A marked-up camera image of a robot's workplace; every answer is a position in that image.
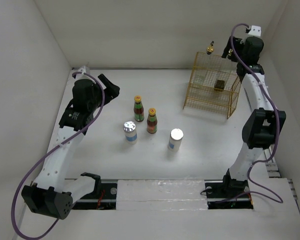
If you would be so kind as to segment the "clear glass oil bottle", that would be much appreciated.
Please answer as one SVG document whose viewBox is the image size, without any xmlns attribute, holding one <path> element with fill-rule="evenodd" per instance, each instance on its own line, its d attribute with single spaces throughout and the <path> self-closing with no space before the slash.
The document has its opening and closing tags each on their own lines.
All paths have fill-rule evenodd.
<svg viewBox="0 0 300 240">
<path fill-rule="evenodd" d="M 214 52 L 214 41 L 212 41 L 205 50 L 205 54 L 200 53 L 196 59 L 197 74 L 195 77 L 195 83 L 203 85 L 210 68 L 211 55 Z"/>
</svg>

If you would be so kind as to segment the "dark liquid glass bottle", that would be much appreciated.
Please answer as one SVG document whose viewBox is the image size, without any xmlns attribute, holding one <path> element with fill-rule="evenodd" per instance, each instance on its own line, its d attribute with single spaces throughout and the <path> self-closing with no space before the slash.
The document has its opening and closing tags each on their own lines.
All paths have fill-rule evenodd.
<svg viewBox="0 0 300 240">
<path fill-rule="evenodd" d="M 219 64 L 214 68 L 216 71 L 214 90 L 216 92 L 222 92 L 225 89 L 226 83 L 233 71 L 233 62 L 230 60 L 231 56 L 232 50 L 230 49 L 221 56 Z"/>
</svg>

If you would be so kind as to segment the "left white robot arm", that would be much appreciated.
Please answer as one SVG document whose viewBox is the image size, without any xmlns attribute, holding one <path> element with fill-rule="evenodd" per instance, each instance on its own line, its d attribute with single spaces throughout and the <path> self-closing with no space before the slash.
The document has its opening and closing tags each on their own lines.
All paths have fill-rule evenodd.
<svg viewBox="0 0 300 240">
<path fill-rule="evenodd" d="M 75 181 L 66 184 L 65 178 L 76 148 L 85 137 L 88 127 L 102 108 L 120 94 L 120 87 L 104 74 L 94 80 L 87 73 L 75 72 L 72 99 L 59 121 L 55 141 L 56 150 L 45 160 L 33 185 L 21 191 L 31 212 L 64 220 L 75 203 L 88 195 L 97 198 L 102 193 L 101 177 L 84 172 Z"/>
</svg>

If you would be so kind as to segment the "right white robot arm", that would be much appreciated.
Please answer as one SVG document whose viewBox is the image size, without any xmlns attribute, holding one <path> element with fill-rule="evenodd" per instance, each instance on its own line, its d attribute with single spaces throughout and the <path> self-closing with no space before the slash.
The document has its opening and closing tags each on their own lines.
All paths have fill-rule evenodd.
<svg viewBox="0 0 300 240">
<path fill-rule="evenodd" d="M 231 36 L 222 54 L 237 63 L 236 73 L 249 100 L 252 113 L 242 128 L 243 145 L 234 164 L 227 170 L 220 187 L 229 201 L 247 195 L 252 168 L 260 163 L 260 155 L 270 146 L 278 146 L 286 113 L 271 100 L 265 83 L 265 72 L 258 63 L 264 48 L 262 39 L 250 36 L 245 40 Z"/>
</svg>

